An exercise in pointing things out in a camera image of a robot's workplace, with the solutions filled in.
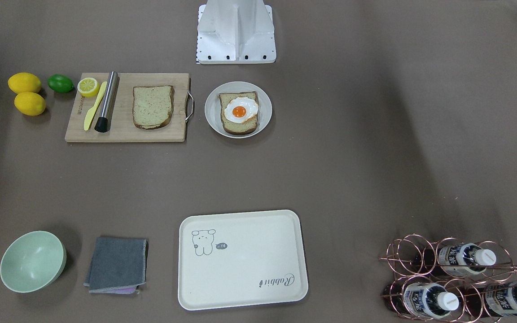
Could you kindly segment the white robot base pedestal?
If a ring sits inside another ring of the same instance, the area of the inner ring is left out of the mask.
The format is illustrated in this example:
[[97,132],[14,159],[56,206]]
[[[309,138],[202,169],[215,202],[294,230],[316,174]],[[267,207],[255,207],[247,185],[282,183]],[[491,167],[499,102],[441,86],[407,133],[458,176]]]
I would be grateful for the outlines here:
[[208,0],[197,22],[198,64],[276,61],[273,10],[262,0]]

